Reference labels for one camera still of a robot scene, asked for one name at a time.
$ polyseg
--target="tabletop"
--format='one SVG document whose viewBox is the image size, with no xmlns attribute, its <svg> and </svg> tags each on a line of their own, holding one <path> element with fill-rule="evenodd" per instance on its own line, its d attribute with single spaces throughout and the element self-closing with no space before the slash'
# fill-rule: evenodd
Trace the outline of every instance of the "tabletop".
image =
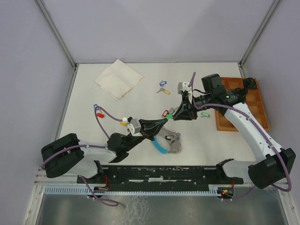
<svg viewBox="0 0 300 225">
<path fill-rule="evenodd" d="M 122 119 L 133 117 L 146 120 L 161 119 L 165 110 L 178 107 L 181 96 L 177 93 L 179 82 L 189 82 L 196 72 L 194 88 L 203 90 L 201 78 L 210 74 L 223 77 L 240 77 L 237 63 L 128 63 L 144 78 L 129 91 L 128 97 L 116 101 L 94 80 L 111 64 L 80 64 L 67 106 L 60 137 L 76 133 L 78 138 L 91 143 L 106 143 L 107 138 L 94 116 L 94 104 L 106 109 L 111 115 Z M 167 81 L 165 89 L 159 90 L 159 82 Z M 177 154 L 160 153 L 150 140 L 129 151 L 129 156 L 119 165 L 215 165 L 225 159 L 255 161 L 254 155 L 238 132 L 217 131 L 213 109 L 206 112 L 210 118 L 193 121 L 169 120 L 165 127 L 181 134 L 182 151 Z M 127 127 L 110 119 L 99 118 L 109 135 L 128 134 Z"/>
</svg>

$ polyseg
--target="brown wooden box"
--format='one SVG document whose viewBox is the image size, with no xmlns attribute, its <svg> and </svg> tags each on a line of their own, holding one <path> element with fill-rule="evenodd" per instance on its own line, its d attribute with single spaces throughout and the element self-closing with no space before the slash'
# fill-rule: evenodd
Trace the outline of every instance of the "brown wooden box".
<svg viewBox="0 0 300 225">
<path fill-rule="evenodd" d="M 223 85 L 226 87 L 226 91 L 235 88 L 244 88 L 243 80 L 245 78 L 233 78 L 233 77 L 221 77 Z M 263 106 L 262 96 L 259 90 L 259 86 L 256 81 L 257 89 L 256 90 L 248 90 L 248 94 L 246 95 L 246 104 L 249 107 L 250 112 L 254 115 L 257 121 L 261 124 L 261 126 L 269 131 L 269 123 L 266 115 L 266 111 Z M 238 131 L 235 126 L 229 122 L 222 114 L 218 111 L 215 111 L 216 114 L 216 124 L 217 130 L 219 131 Z"/>
</svg>

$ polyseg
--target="red object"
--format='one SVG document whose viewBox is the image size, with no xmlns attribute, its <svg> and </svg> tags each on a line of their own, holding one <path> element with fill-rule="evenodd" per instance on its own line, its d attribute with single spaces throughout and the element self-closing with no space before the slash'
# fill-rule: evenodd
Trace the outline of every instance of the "red object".
<svg viewBox="0 0 300 225">
<path fill-rule="evenodd" d="M 166 117 L 169 114 L 168 110 L 165 110 L 164 113 L 161 115 L 162 117 Z"/>
<path fill-rule="evenodd" d="M 103 115 L 103 114 L 101 114 L 101 113 L 99 113 L 99 112 L 97 113 L 97 116 L 100 117 L 100 118 L 105 117 L 105 115 Z"/>
</svg>

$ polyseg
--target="white wall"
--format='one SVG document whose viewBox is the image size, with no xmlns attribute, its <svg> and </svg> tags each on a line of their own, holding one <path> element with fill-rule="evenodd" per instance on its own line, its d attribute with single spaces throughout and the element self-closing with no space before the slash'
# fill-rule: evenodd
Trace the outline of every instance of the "white wall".
<svg viewBox="0 0 300 225">
<path fill-rule="evenodd" d="M 78 63 L 240 61 L 273 0 L 44 0 Z"/>
<path fill-rule="evenodd" d="M 284 0 L 247 63 L 258 78 L 270 133 L 296 152 L 292 193 L 300 210 L 300 1 Z"/>
<path fill-rule="evenodd" d="M 23 221 L 72 74 L 33 0 L 0 1 L 0 224 Z"/>
</svg>

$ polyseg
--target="green clip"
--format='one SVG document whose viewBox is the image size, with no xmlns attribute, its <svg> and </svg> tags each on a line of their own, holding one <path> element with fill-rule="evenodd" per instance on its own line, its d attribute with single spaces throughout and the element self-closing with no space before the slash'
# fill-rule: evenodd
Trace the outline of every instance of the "green clip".
<svg viewBox="0 0 300 225">
<path fill-rule="evenodd" d="M 172 116 L 173 116 L 173 114 L 169 113 L 165 118 L 169 120 L 170 118 L 172 118 Z"/>
<path fill-rule="evenodd" d="M 201 117 L 207 117 L 210 118 L 210 114 L 208 112 L 202 112 Z"/>
</svg>

